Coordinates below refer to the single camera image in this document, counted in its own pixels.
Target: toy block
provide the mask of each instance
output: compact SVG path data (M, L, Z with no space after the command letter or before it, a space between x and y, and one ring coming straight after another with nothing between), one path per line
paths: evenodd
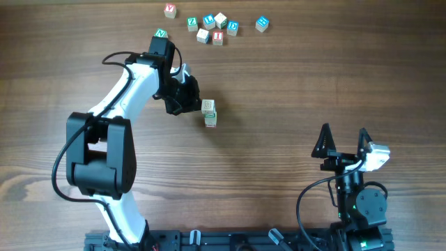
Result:
M166 7L164 7L164 14L168 18L175 18L176 6L171 3L166 3Z
M209 31L205 29L199 29L197 33L197 41L201 43L208 43L209 40Z
M205 17L203 17L203 24L204 28L207 30L214 29L215 28L215 19L212 14L209 14Z
M218 13L215 16L215 24L217 25L217 27L219 29L223 29L224 26L228 23L228 19L226 18L225 15L223 15L222 13Z
M158 30L155 32L155 36L160 38L167 38L167 31L158 28Z
M206 127L216 128L217 127L217 112L214 112L214 114L204 115L204 123Z
M215 113L215 101L214 100L201 101L201 113L203 115L213 115Z
M223 45L223 32L221 31L214 31L213 37L212 37L212 44L214 45Z
M198 31L198 22L196 17L189 17L187 19L187 29L189 31Z
M229 21L228 23L228 35L237 36L238 23L235 21Z
M264 32L266 28L268 28L269 24L270 20L266 19L264 16L261 16L256 22L256 29L258 29L260 32Z

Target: letter on block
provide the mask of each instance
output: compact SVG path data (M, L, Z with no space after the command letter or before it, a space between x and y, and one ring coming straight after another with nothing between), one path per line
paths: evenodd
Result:
M206 114L204 115L204 123L206 127L216 128L217 127L217 112L212 115Z
M219 29L223 29L227 22L228 22L228 19L222 13L218 13L215 16L215 23Z
M223 32L214 31L214 36L212 37L212 44L223 45Z
M212 14L209 14L205 17L203 17L203 24L204 28L207 30L214 29L215 28L215 19Z
M235 21L229 21L228 23L228 35L237 36L238 23Z
M187 19L187 29L189 31L198 31L198 22L196 17L189 17Z
M166 7L164 7L164 14L168 18L175 18L176 15L176 7L171 3L166 3Z
M167 38L167 31L158 28L158 30L155 32L155 36L160 38Z
M209 31L205 29L199 29L197 33L197 41L201 43L208 43Z
M213 115L215 113L215 101L214 100L201 101L201 113L203 115Z
M260 32L264 32L266 28L268 28L269 23L270 20L266 19L264 16L261 16L256 22L256 29L258 29Z

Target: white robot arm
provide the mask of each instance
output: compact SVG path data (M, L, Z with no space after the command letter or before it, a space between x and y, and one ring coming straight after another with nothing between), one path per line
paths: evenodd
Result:
M67 120L67 180L96 201L109 225L109 237L126 246L150 243L148 225L130 190L137 167L131 125L152 97L164 100L168 114L201 109L190 67L181 59L180 68L171 67L175 50L166 38L153 37L148 52L131 53L125 60L123 75L99 104ZM98 141L107 142L107 152L89 149L88 144Z
M106 114L102 115L104 118L112 119L117 116L121 116L124 119L130 119L132 125L134 125L140 115L145 104L152 98L153 95L159 89L160 81L156 69L144 64L132 64L128 66L133 73L133 81L127 88L126 92L115 102L113 108ZM177 68L172 68L171 73L176 73ZM190 76L190 67L187 64L183 64L179 74L174 76L181 84L185 84L186 77ZM124 70L124 73L118 83L108 93L108 95L95 107L91 108L89 113L93 115L99 114L105 106L107 106L117 93L124 87L128 79L128 72ZM93 199L99 199L100 201L109 204L110 210L115 217L115 221L122 231L124 237L129 243L139 243L146 227L146 221L144 217L139 213L136 202L133 197L132 191L122 194L119 200L115 200L110 196L94 194ZM110 238L122 243L123 241L119 237L112 222L104 210L102 205L98 204L99 209L104 216L110 229Z

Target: wooden table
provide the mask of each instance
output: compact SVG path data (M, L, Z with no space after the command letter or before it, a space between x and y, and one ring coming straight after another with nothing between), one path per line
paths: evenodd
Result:
M365 127L391 160L366 174L389 190L397 250L446 245L446 19L443 3L180 1L0 8L0 250L81 250L106 229L95 205L63 201L50 173L66 119L122 74L112 52L148 49L165 29L215 99L217 129L150 101L133 125L137 203L151 229L298 227L295 201L331 174L310 153L329 122L339 151ZM240 23L224 46L198 43L186 18L223 12ZM270 19L255 30L260 15ZM62 190L79 196L59 172ZM325 185L302 201L306 227L337 220Z

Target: alphabet block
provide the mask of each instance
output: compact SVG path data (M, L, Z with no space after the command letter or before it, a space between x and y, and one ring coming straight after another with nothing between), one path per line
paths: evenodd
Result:
M196 17L189 17L187 19L187 29L189 31L198 31L198 22Z
M205 17L203 17L203 24L204 28L207 30L214 29L215 28L215 19L212 14L209 14Z
M237 36L238 23L235 21L229 21L228 23L228 35Z
M164 7L164 15L168 18L175 18L176 6L171 3L166 3L166 6Z
M215 113L215 101L214 100L201 101L201 113L203 115L213 115Z
M216 128L217 127L217 112L214 112L214 114L206 114L204 115L204 123L206 124L206 127L210 128Z
M212 37L212 44L223 45L223 32L222 31L214 31L214 34Z
M270 20L266 19L264 16L261 16L256 22L256 29L258 29L260 32L264 32L266 28L268 28L269 24Z
M227 22L228 22L228 19L222 13L218 13L215 16L215 23L216 23L218 28L223 29L224 26L227 24Z
M208 43L209 31L205 29L199 29L197 33L197 41L201 43Z
M160 38L167 38L167 31L158 28L158 30L155 32L155 36Z

